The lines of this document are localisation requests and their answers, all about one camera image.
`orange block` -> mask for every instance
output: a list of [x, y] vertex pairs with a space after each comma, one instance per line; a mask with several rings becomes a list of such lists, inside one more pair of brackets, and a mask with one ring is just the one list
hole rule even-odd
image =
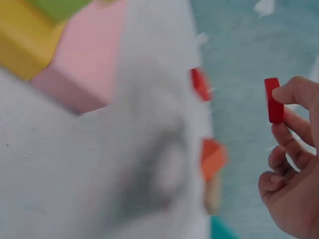
[[201, 168], [204, 179], [208, 182], [227, 163], [226, 147], [211, 138], [202, 141]]
[[211, 101], [212, 95], [210, 93], [211, 86], [209, 80], [200, 67], [191, 69], [191, 76], [193, 87], [199, 94], [203, 101]]

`fingernail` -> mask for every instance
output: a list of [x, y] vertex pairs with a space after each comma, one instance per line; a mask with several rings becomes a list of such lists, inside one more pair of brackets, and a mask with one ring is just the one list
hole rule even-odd
[[276, 98], [276, 96], [279, 94], [279, 88], [280, 88], [280, 87], [275, 88], [275, 89], [273, 89], [273, 91], [271, 92], [271, 94], [273, 95], [273, 98]]
[[270, 181], [274, 184], [279, 183], [280, 181], [282, 181], [284, 178], [278, 175], [273, 175], [270, 177]]

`finger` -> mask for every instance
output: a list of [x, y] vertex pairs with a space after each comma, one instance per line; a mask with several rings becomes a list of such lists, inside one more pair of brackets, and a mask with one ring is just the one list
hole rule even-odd
[[273, 124], [272, 133], [278, 144], [285, 148], [287, 154], [293, 160], [294, 164], [303, 170], [314, 155], [306, 151], [293, 137], [287, 126], [283, 123]]
[[259, 177], [258, 189], [260, 197], [268, 207], [271, 197], [285, 186], [284, 178], [273, 172], [265, 172]]
[[274, 89], [272, 94], [282, 104], [298, 104], [310, 110], [319, 101], [319, 85], [302, 76], [295, 76], [285, 85]]
[[276, 174], [284, 177], [286, 181], [291, 180], [297, 174], [286, 158], [285, 148], [280, 145], [275, 147], [269, 155], [268, 164]]
[[306, 144], [314, 147], [314, 140], [311, 134], [310, 123], [297, 115], [289, 108], [285, 108], [284, 122], [294, 131]]

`green block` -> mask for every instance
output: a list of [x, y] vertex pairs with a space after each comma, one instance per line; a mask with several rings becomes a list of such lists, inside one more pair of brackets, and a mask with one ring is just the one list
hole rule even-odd
[[70, 18], [92, 0], [28, 0], [56, 23]]

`hand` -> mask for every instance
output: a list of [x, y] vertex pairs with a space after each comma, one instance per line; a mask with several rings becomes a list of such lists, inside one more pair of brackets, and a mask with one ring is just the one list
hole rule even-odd
[[[260, 195], [280, 229], [299, 239], [318, 239], [319, 157], [306, 151], [289, 129], [319, 152], [319, 84], [293, 77], [274, 89], [273, 97], [282, 104], [299, 104], [308, 109], [310, 122], [285, 109], [284, 123], [272, 125], [279, 146], [268, 159], [273, 172], [259, 178]], [[300, 172], [288, 163], [286, 153]]]

